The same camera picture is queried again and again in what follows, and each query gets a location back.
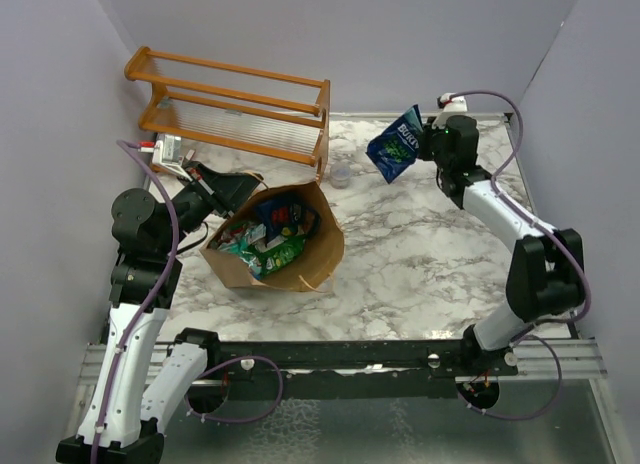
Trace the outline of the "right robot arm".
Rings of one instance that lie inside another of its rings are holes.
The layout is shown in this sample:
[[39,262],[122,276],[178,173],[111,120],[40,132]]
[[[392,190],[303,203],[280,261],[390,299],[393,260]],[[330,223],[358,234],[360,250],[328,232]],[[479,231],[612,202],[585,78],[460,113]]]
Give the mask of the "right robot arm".
[[432,117],[423,126],[419,159],[436,166],[436,183],[458,208],[479,219],[510,251],[505,301],[463,333],[459,362],[481,375],[516,339],[586,301],[583,244],[573,229],[539,221],[478,164],[475,119]]

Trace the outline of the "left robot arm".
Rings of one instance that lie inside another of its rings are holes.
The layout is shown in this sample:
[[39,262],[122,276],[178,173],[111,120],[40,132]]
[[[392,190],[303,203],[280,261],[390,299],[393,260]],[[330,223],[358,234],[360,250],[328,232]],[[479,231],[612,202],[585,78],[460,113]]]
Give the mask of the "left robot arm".
[[189,331],[168,364],[148,377],[157,337],[180,278],[179,244],[212,214],[230,217],[262,184],[255,173],[218,173],[199,162],[183,188],[157,200],[132,188],[113,202],[119,255],[111,273],[109,328],[95,391],[76,434],[62,440],[59,463],[157,463],[165,430],[196,377],[220,369],[218,338]]

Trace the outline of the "blue red chips bag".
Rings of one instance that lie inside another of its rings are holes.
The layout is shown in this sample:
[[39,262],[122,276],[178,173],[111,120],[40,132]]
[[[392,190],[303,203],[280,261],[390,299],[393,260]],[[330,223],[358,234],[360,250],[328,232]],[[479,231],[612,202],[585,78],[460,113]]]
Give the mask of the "blue red chips bag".
[[278,194],[257,204],[253,211],[265,226],[266,242],[282,236],[285,238],[302,235],[313,237],[320,224],[320,214],[294,192]]

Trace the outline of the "blue green chips bag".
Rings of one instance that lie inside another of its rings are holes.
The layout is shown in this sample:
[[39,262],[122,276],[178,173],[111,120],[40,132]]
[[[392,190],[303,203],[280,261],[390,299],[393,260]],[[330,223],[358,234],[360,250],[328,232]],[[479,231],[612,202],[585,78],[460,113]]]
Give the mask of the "blue green chips bag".
[[387,184],[415,163],[422,136],[422,119],[415,104],[368,143],[366,155]]

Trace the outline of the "brown paper bag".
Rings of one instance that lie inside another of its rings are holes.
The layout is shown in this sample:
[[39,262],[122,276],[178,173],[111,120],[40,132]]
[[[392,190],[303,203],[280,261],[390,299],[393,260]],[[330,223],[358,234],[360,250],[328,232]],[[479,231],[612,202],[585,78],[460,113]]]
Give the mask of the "brown paper bag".
[[[321,224],[316,234],[311,238],[305,237],[306,244],[302,254],[291,264],[258,280],[250,274],[241,255],[208,248],[208,244],[223,230],[240,221],[251,220],[261,223],[253,208],[267,199],[287,192],[298,194],[321,216]],[[271,187],[254,193],[239,211],[226,219],[215,231],[201,249],[201,254],[213,273],[228,289],[262,288],[292,292],[318,292],[320,286],[333,277],[344,256],[344,249],[344,234],[329,202],[320,185],[310,181],[304,184]]]

